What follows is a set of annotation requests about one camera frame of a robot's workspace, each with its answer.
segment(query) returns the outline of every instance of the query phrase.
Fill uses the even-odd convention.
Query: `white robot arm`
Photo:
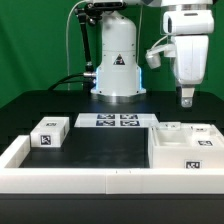
[[[151,68],[160,66],[159,53],[172,58],[172,70],[177,87],[181,88],[181,104],[192,106],[194,86],[203,81],[209,39],[214,30],[214,19],[209,5],[212,0],[162,0],[164,7],[163,32],[170,36],[166,45],[147,51],[146,60]]]
[[[203,80],[208,36],[214,29],[209,5],[213,0],[87,0],[88,10],[102,12],[102,62],[97,68],[94,98],[109,102],[129,102],[146,92],[141,85],[141,69],[136,63],[136,28],[132,21],[114,10],[142,4],[162,7],[163,33],[170,42],[153,46],[146,60],[151,68],[160,66],[159,53],[172,58],[172,70],[181,87],[181,104],[192,106],[194,86]]]

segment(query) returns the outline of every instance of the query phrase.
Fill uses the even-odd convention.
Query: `white box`
[[[68,117],[44,117],[30,134],[31,146],[61,147],[68,132]]]
[[[150,168],[224,168],[224,137],[214,125],[160,123],[149,128]]]

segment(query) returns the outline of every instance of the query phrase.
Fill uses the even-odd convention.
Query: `black table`
[[[160,122],[209,123],[224,134],[224,102],[210,93],[196,92],[193,107],[183,109],[174,92],[149,92],[145,100],[112,105],[94,101],[85,92],[31,91],[0,110],[0,150],[3,152],[18,135],[29,135],[45,116],[68,116],[73,130],[79,113],[154,113]],[[145,141],[145,131],[142,131],[138,144]],[[127,132],[133,132],[126,133],[133,136],[136,134],[130,130]],[[141,146],[143,154],[145,145]],[[108,165],[108,161],[85,161],[72,167],[87,167],[89,164],[97,168],[133,167],[136,163],[137,167],[148,167],[144,156],[133,155],[137,159],[131,159],[131,163],[127,163],[130,159],[127,157],[124,163],[110,161]],[[28,159],[26,162],[23,166],[32,166],[32,161]],[[36,166],[41,167],[41,163],[36,163]],[[65,163],[60,166],[70,167]],[[224,195],[0,194],[1,223],[222,223],[223,209]]]

